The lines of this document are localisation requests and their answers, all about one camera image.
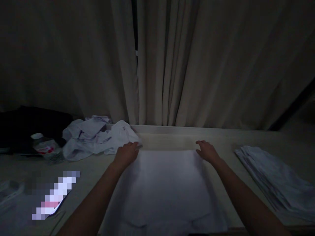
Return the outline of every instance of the pile of white clothes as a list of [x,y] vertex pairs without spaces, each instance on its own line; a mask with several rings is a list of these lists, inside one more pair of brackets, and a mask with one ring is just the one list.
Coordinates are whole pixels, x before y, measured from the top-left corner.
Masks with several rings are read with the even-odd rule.
[[77,119],[71,122],[62,132],[62,137],[67,141],[63,147],[63,155],[68,161],[78,161],[92,154],[104,152],[105,155],[114,155],[118,147],[128,142],[138,142],[141,139],[123,120],[106,130],[110,122],[107,116],[92,116],[85,121]]
[[315,188],[277,157],[258,147],[235,150],[274,209],[315,222]]
[[140,150],[114,190],[103,235],[186,236],[227,230],[195,150]]

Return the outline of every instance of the curtain fold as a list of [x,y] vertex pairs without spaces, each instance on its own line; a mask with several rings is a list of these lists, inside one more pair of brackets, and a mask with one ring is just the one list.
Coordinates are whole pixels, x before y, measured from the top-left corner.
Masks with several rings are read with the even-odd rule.
[[268,129],[315,76],[313,1],[137,3],[140,124]]
[[27,105],[138,122],[131,2],[2,4],[2,110]]

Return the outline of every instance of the water bottle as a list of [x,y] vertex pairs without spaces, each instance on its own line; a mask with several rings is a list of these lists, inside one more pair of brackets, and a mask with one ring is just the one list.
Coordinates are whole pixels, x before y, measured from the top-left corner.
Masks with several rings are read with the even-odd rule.
[[33,148],[48,161],[48,164],[58,164],[65,160],[62,148],[54,139],[46,138],[41,133],[33,134],[31,138],[34,139]]

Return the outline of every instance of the bottle label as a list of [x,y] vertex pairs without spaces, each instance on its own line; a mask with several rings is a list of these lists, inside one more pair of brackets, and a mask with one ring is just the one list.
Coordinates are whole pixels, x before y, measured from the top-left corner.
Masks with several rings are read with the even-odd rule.
[[34,147],[34,149],[42,155],[50,154],[55,151],[56,143],[54,140],[46,141],[46,142],[40,143],[39,145]]

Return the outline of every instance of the table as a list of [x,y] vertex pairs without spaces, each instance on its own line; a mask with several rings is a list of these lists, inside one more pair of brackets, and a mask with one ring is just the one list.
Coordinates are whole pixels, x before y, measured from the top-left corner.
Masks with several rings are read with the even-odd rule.
[[[253,190],[253,192],[273,211],[271,205],[253,181],[247,170],[234,154],[234,150],[243,145],[258,146],[261,149],[279,157],[291,166],[298,175],[315,185],[315,147],[299,142],[274,131],[233,130],[214,128],[162,127],[134,125],[132,128],[142,139],[143,149],[147,150],[186,150],[196,149],[196,140],[206,140],[214,145],[218,154],[233,169],[233,171]],[[104,154],[92,155],[78,162],[63,162],[48,166],[45,161],[21,161],[14,156],[1,157],[0,180],[25,178],[29,171],[38,171],[42,178],[62,175],[62,171],[81,171],[81,178],[68,194],[59,211],[65,210],[65,215],[53,230],[55,235],[75,208],[81,203],[95,183],[104,173],[114,156]],[[237,215],[224,186],[215,169],[204,163],[208,176],[213,183],[214,191],[223,210],[228,216],[230,233],[243,232],[244,226]],[[282,223],[291,230],[313,230],[311,223],[298,218],[277,215]],[[48,231],[54,225],[47,224]]]

